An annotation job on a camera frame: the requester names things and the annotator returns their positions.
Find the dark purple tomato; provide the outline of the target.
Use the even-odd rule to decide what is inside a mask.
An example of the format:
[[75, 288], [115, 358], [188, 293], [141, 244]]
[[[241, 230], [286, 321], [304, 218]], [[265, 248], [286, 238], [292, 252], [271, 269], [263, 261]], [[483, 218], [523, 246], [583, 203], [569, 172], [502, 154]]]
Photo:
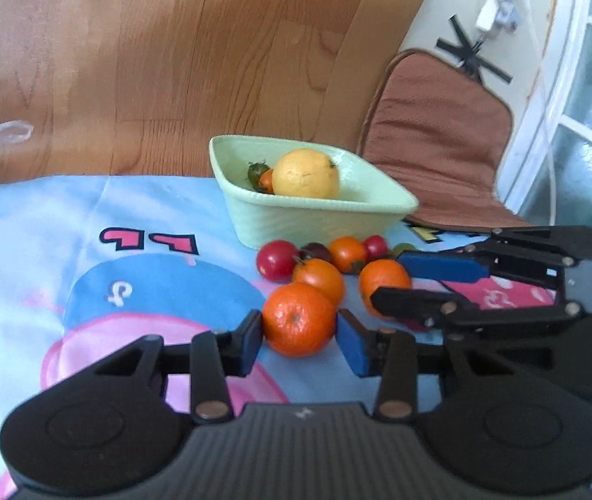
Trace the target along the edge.
[[321, 244], [320, 242], [309, 242], [302, 246], [298, 250], [298, 256], [301, 260], [311, 260], [312, 258], [318, 258], [319, 260], [327, 263], [332, 263], [332, 255], [329, 249]]

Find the small orange tomato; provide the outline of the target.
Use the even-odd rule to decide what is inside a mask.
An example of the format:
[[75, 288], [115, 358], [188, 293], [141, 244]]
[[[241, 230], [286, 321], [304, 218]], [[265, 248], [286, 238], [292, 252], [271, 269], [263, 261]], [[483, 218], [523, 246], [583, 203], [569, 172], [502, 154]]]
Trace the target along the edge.
[[367, 263], [364, 244], [351, 236], [332, 240], [327, 245], [333, 265], [343, 274], [358, 274]]

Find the small red tomato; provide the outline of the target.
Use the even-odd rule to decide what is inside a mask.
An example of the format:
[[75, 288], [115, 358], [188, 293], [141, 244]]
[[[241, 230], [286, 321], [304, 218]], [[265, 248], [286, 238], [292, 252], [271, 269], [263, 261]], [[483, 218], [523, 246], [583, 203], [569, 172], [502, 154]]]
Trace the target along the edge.
[[391, 255], [391, 248], [388, 246], [388, 243], [383, 236], [372, 235], [366, 238], [362, 243], [364, 244], [367, 262], [380, 260], [381, 258], [388, 258], [388, 256]]

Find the black tape cross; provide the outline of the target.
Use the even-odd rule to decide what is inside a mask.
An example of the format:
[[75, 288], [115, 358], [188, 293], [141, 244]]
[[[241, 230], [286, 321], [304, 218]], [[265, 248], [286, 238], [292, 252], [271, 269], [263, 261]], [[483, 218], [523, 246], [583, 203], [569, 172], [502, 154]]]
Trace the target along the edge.
[[485, 82], [483, 81], [482, 70], [487, 70], [504, 84], [509, 85], [513, 81], [513, 77], [506, 71], [498, 68], [497, 65], [494, 65], [484, 57], [481, 57], [480, 51], [485, 41], [483, 36], [478, 37], [475, 41], [471, 41], [456, 15], [452, 15], [448, 21], [454, 30], [457, 43], [453, 44], [439, 37], [437, 38], [436, 48], [455, 57], [457, 68], [467, 78], [483, 86]]

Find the brown seat cushion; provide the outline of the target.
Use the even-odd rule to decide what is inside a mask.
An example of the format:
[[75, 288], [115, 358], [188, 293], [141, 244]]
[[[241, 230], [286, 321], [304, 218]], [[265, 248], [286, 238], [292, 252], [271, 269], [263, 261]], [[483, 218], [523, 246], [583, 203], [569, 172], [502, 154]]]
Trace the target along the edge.
[[496, 195], [513, 132], [505, 102], [434, 54], [407, 50], [388, 65], [358, 153], [419, 201], [419, 226], [489, 231], [526, 227]]

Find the large red tomato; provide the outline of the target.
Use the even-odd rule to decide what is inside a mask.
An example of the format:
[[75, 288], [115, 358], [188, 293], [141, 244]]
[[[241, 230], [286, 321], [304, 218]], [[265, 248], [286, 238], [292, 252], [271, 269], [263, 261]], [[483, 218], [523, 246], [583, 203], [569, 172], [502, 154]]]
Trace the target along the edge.
[[268, 242], [256, 255], [255, 266], [267, 281], [282, 283], [291, 279], [296, 267], [298, 248], [283, 239]]

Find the white framed glass door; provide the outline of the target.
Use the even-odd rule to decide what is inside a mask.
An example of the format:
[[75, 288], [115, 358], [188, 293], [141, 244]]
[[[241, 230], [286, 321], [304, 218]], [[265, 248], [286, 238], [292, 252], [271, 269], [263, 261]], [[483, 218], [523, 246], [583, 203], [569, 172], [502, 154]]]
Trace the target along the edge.
[[592, 226], [592, 0], [557, 6], [497, 188], [530, 223]]

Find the large yellow grapefruit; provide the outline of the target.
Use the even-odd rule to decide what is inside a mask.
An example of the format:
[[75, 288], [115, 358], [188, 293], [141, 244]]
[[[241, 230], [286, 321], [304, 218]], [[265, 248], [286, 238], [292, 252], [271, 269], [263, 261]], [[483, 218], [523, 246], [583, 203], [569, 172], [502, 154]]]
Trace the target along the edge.
[[340, 174], [325, 152], [299, 148], [283, 155], [273, 167], [273, 192], [306, 199], [337, 199]]

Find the orange in basket lower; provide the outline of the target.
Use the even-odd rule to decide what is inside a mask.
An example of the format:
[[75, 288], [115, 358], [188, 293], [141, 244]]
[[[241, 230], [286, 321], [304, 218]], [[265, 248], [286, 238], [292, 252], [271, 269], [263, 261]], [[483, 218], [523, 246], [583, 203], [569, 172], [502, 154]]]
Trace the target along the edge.
[[259, 191], [261, 193], [273, 194], [272, 184], [273, 170], [271, 168], [264, 170], [259, 178]]

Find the green tomato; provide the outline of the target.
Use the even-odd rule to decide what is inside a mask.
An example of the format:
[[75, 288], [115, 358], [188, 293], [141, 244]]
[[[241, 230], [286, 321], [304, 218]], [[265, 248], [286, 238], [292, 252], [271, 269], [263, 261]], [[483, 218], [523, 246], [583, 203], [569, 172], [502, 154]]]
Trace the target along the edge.
[[417, 247], [412, 244], [409, 244], [408, 242], [399, 242], [399, 244], [396, 244], [392, 248], [391, 255], [393, 258], [398, 258], [402, 253], [413, 252], [414, 250], [417, 250]]

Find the light green plastic basket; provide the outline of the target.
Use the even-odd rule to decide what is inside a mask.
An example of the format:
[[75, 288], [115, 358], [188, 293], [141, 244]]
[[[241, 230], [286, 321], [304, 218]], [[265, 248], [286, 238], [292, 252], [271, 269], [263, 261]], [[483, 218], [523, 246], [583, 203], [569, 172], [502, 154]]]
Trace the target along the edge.
[[[337, 199], [307, 199], [253, 190], [247, 180], [251, 163], [264, 161], [273, 166], [280, 157], [302, 147], [327, 154], [337, 165]], [[419, 207], [415, 195], [394, 178], [334, 146], [225, 134], [210, 139], [209, 157], [238, 240], [253, 250], [275, 239], [289, 240], [297, 246], [327, 244], [342, 236], [363, 240], [383, 234]]]

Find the white power strip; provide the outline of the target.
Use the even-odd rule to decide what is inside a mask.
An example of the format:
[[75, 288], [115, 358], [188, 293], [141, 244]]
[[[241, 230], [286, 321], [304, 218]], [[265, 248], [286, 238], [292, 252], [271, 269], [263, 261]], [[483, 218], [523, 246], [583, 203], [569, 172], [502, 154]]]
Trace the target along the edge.
[[475, 28], [483, 35], [496, 35], [501, 30], [514, 33], [520, 22], [515, 0], [486, 0], [475, 21]]

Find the orange tangerine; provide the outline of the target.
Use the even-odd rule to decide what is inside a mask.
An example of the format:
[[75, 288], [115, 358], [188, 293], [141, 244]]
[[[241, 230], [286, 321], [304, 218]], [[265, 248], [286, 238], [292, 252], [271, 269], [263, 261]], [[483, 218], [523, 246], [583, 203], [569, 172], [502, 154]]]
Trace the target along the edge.
[[339, 306], [345, 297], [345, 280], [342, 274], [333, 264], [321, 258], [299, 261], [291, 281], [311, 285], [321, 291], [335, 306]]
[[372, 316], [379, 318], [385, 318], [385, 315], [374, 307], [370, 297], [382, 287], [411, 289], [412, 279], [407, 270], [393, 258], [381, 258], [364, 266], [358, 275], [358, 290], [366, 309]]
[[262, 318], [264, 337], [274, 351], [289, 358], [306, 358], [333, 338], [337, 309], [320, 290], [291, 282], [267, 297]]

